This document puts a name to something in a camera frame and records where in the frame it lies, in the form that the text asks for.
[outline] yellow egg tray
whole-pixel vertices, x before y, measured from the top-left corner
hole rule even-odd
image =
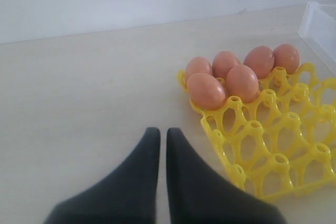
[[[299,82],[305,72],[310,75],[307,84]],[[188,93],[183,70],[177,79]],[[302,196],[325,184],[336,185],[336,79],[320,81],[314,65],[304,63],[294,74],[276,67],[267,78],[259,80],[259,84],[261,91],[252,103],[242,103],[239,97],[231,96],[220,109],[208,111],[190,100],[193,110],[202,115],[203,130],[231,182],[243,191],[252,188],[248,191],[265,201],[287,194]],[[333,91],[332,104],[321,102],[326,90]],[[259,113],[265,115],[263,120],[259,119]],[[232,127],[227,129],[225,126],[230,123]],[[314,136],[319,134],[317,126],[321,123],[328,125],[328,132],[318,142]],[[279,143],[283,139],[279,135],[284,129],[291,133],[291,138],[286,139],[287,148],[280,150]],[[248,158],[242,153],[246,137],[255,145]],[[232,160],[227,150],[233,154]],[[320,165],[321,176],[307,182],[307,167],[312,162]],[[279,186],[272,193],[265,192],[265,178],[269,174],[279,176]]]

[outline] egg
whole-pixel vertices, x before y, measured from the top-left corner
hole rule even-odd
[[[239,96],[244,103],[250,103],[258,97],[258,78],[246,65],[231,68],[226,76],[225,87],[229,96]]]
[[[203,57],[195,57],[189,61],[184,71],[184,82],[187,83],[189,77],[194,73],[207,73],[212,75],[210,62]]]
[[[226,101],[226,92],[215,77],[206,73],[195,73],[188,78],[187,89],[190,99],[202,109],[217,110]]]
[[[275,67],[283,67],[287,73],[294,73],[300,64],[299,51],[291,44],[282,44],[273,51]]]
[[[274,67],[272,49],[266,46],[252,49],[246,56],[244,65],[252,69],[258,79],[267,77]]]
[[[222,51],[219,52],[214,61],[212,62],[212,71],[214,77],[226,78],[227,73],[235,65],[239,65],[240,61],[237,59],[235,54],[231,51]]]

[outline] white table surface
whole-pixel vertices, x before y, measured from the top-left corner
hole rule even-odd
[[[98,182],[147,126],[162,133],[157,222],[170,223],[165,134],[182,128],[224,175],[176,73],[220,50],[296,45],[302,62],[332,73],[299,38],[304,6],[0,46],[0,223],[41,223],[53,206]],[[275,204],[289,223],[333,223],[336,188]]]

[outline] yellow plastic egg tray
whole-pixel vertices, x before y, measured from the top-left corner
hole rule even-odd
[[[300,83],[300,76],[305,72],[310,80]],[[179,71],[177,79],[188,93],[183,70]],[[333,167],[336,160],[336,79],[320,81],[314,65],[304,63],[294,74],[276,67],[267,78],[259,80],[259,84],[261,91],[252,103],[242,103],[239,97],[231,96],[220,109],[208,111],[190,100],[193,110],[202,115],[203,130],[231,182],[243,191],[252,188],[249,193],[265,201],[274,201],[287,194],[302,196],[325,184],[336,185]],[[332,104],[321,102],[326,90],[333,91]],[[226,118],[229,110],[232,113]],[[264,115],[263,120],[259,119],[259,113]],[[327,124],[328,130],[318,142],[314,136],[319,134],[317,125],[321,123]],[[279,135],[284,129],[291,133],[291,138],[286,138],[287,148],[280,150],[279,144],[284,139]],[[255,145],[248,158],[242,153],[246,137]],[[312,162],[320,165],[321,175],[307,182],[307,167]],[[279,176],[278,188],[271,193],[265,192],[268,174]]]

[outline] table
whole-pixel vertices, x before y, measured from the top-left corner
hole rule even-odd
[[[302,62],[330,70],[297,31],[304,6],[0,46],[0,223],[41,223],[53,206],[116,168],[147,126],[162,133],[157,222],[170,223],[165,134],[180,127],[225,176],[176,80],[195,56],[240,59],[255,46],[296,45]],[[289,223],[332,223],[336,188],[275,204]]]

